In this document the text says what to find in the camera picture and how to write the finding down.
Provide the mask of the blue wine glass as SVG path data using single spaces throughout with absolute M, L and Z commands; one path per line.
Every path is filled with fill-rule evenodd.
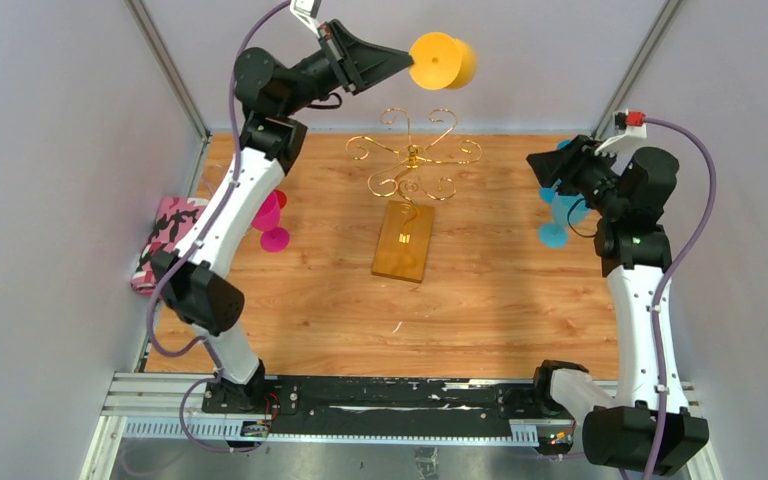
M 569 240 L 570 227 L 582 222 L 590 213 L 590 209 L 581 195 L 554 194 L 549 206 L 551 220 L 538 228 L 538 238 L 549 248 L 563 248 Z
M 559 142 L 556 146 L 557 149 L 561 149 L 568 145 L 571 142 L 570 139 L 565 139 L 561 142 Z M 539 188 L 539 197 L 540 199 L 545 202 L 546 204 L 550 204 L 552 200 L 554 199 L 556 195 L 556 192 L 553 188 L 547 188 L 547 187 L 540 187 Z

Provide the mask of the yellow wine glass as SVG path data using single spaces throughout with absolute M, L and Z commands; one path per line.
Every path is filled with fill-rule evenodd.
M 465 41 L 442 32 L 430 32 L 419 37 L 409 54 L 413 65 L 409 75 L 425 90 L 459 89 L 474 78 L 477 55 Z

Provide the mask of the red wine glass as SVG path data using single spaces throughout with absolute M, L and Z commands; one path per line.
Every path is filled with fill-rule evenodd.
M 279 207 L 283 209 L 286 206 L 288 201 L 287 195 L 282 190 L 279 190 L 279 189 L 275 189 L 274 193 L 276 195 Z

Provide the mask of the pink wine glass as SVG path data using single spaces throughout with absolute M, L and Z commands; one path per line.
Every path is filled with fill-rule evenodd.
M 260 233 L 261 248 L 270 253 L 280 252 L 290 243 L 290 233 L 280 226 L 281 214 L 282 209 L 273 190 L 251 222 L 251 227 Z

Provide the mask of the clear wine glass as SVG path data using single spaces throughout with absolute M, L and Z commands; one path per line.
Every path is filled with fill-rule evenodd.
M 259 196 L 254 184 L 259 173 L 252 168 L 240 167 L 236 170 L 234 162 L 222 173 L 222 176 L 207 174 L 205 184 L 212 185 L 214 189 L 204 211 L 204 228 L 199 238 L 205 242 L 235 240 L 239 243 L 251 230 L 252 207 Z

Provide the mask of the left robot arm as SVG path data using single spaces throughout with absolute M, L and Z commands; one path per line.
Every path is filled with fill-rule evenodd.
M 244 294 L 226 277 L 256 214 L 302 150 L 307 127 L 293 116 L 337 89 L 357 95 L 414 63 L 408 52 L 363 41 L 338 20 L 315 31 L 318 51 L 294 66 L 261 47 L 238 54 L 230 100 L 242 106 L 245 120 L 224 182 L 173 250 L 151 259 L 160 276 L 153 301 L 163 301 L 192 328 L 214 362 L 209 382 L 243 413 L 265 403 L 265 367 L 243 331 Z

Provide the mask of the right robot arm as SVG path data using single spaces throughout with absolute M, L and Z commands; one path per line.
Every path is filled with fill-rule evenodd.
M 535 371 L 531 403 L 544 417 L 573 417 L 590 463 L 669 477 L 710 437 L 706 420 L 690 411 L 672 346 L 669 294 L 681 256 L 672 253 L 660 219 L 680 164 L 652 146 L 635 150 L 621 172 L 615 159 L 584 135 L 526 158 L 541 186 L 582 198 L 599 216 L 594 249 L 613 300 L 620 352 L 614 393 L 580 364 L 547 360 Z

